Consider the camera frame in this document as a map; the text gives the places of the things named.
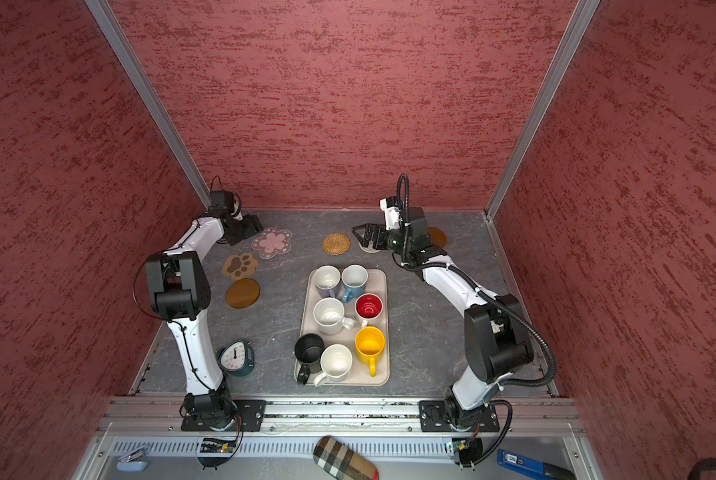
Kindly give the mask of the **brown wicker round coaster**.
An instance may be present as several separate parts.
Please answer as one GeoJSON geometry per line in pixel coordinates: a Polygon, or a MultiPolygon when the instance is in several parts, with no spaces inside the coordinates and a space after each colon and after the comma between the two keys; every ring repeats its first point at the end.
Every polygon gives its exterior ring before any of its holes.
{"type": "Polygon", "coordinates": [[[327,235],[322,242],[323,250],[332,256],[339,256],[347,253],[351,248],[350,238],[342,233],[327,235]]]}

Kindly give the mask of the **paw print coaster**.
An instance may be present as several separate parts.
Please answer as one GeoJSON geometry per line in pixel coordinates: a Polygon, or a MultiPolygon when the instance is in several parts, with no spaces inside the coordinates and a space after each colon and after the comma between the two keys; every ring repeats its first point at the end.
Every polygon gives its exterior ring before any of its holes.
{"type": "Polygon", "coordinates": [[[232,281],[239,281],[251,277],[259,267],[259,261],[253,253],[229,256],[223,267],[222,274],[232,281]]]}

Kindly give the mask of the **pink flower coaster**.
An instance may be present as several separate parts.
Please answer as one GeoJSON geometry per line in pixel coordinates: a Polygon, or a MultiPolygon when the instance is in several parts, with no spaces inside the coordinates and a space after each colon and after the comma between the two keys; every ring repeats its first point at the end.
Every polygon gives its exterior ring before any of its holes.
{"type": "Polygon", "coordinates": [[[270,260],[292,250],[292,236],[288,229],[269,227],[253,240],[252,249],[259,253],[261,259],[270,260]]]}

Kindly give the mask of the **brown glossy round coaster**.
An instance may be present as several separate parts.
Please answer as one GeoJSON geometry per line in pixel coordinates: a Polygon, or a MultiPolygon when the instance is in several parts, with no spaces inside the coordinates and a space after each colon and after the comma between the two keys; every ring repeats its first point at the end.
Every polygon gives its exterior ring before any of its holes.
{"type": "Polygon", "coordinates": [[[429,227],[427,229],[427,233],[431,243],[434,246],[438,248],[444,248],[447,245],[448,237],[441,229],[436,227],[429,227]]]}

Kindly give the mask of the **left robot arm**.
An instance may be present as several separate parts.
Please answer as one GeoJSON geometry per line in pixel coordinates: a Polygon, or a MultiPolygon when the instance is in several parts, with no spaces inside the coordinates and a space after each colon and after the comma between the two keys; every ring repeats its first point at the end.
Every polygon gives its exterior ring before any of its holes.
{"type": "Polygon", "coordinates": [[[140,268],[146,273],[150,316],[168,325],[185,370],[184,431],[243,428],[243,412],[232,399],[226,375],[250,374],[255,354],[244,340],[213,348],[208,328],[212,291],[202,261],[216,243],[236,244],[260,231],[254,215],[207,211],[175,245],[150,255],[140,268]]]}

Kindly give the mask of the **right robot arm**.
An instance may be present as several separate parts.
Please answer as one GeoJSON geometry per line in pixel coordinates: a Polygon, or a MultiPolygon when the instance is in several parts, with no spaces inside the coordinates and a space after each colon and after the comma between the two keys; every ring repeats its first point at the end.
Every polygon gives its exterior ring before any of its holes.
{"type": "Polygon", "coordinates": [[[389,250],[402,269],[437,289],[462,314],[468,367],[444,401],[444,419],[456,429],[472,425],[507,386],[544,387],[555,378],[557,362],[546,340],[500,296],[476,282],[455,264],[428,234],[414,237],[403,226],[380,224],[353,228],[363,248],[389,250]]]}

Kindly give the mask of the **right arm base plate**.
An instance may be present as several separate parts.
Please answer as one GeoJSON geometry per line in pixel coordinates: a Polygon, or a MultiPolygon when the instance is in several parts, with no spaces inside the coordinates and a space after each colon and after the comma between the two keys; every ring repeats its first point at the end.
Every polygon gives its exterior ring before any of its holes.
{"type": "Polygon", "coordinates": [[[494,407],[481,405],[464,410],[453,397],[423,400],[418,407],[423,432],[496,433],[500,430],[494,407]]]}

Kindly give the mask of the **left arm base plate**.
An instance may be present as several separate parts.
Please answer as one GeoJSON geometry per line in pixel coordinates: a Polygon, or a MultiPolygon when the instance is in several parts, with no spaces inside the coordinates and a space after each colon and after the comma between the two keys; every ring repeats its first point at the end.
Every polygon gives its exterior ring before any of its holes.
{"type": "Polygon", "coordinates": [[[188,395],[180,407],[185,432],[258,432],[267,402],[260,399],[227,400],[188,395]]]}

